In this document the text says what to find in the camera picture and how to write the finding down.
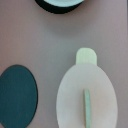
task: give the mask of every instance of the white lid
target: white lid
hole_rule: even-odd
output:
[[[70,7],[80,4],[84,0],[44,0],[44,1],[58,7]]]
[[[86,117],[85,89],[90,91],[91,104],[91,115]],[[77,64],[65,74],[56,110],[59,128],[85,128],[86,119],[91,128],[116,128],[118,107],[114,88],[105,72],[94,64]]]

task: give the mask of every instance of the pale green handle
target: pale green handle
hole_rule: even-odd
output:
[[[86,63],[97,65],[97,55],[91,48],[80,48],[76,54],[76,64]]]

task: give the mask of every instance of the dark green circle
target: dark green circle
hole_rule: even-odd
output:
[[[74,5],[74,6],[71,6],[71,7],[58,7],[58,6],[54,6],[54,5],[48,4],[44,0],[35,0],[35,1],[44,10],[46,10],[48,12],[51,12],[51,13],[55,13],[55,14],[68,13],[68,12],[74,10],[75,8],[77,8],[80,5],[80,4],[77,4],[77,5]]]
[[[26,128],[35,115],[37,102],[32,73],[20,65],[7,68],[0,77],[0,123],[5,128]]]

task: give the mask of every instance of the black rim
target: black rim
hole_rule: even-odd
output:
[[[57,7],[57,6],[53,6],[51,4],[46,3],[44,0],[35,0],[35,1],[40,7],[42,7],[46,11],[55,13],[55,14],[64,14],[64,13],[70,12],[80,5],[80,4],[77,4],[71,7]]]

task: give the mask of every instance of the teal disc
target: teal disc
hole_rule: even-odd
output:
[[[38,102],[36,81],[25,67],[14,65],[0,77],[0,123],[5,128],[26,128]]]

